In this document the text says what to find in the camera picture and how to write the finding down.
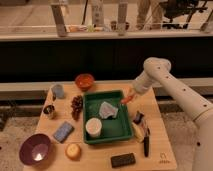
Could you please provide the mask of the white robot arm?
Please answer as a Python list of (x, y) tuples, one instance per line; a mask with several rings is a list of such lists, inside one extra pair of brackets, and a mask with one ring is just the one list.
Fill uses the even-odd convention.
[(175, 78), (170, 70), (169, 60), (147, 58), (143, 72), (133, 80), (128, 95), (143, 95), (154, 82), (159, 82), (198, 127), (192, 171), (213, 171), (213, 103)]

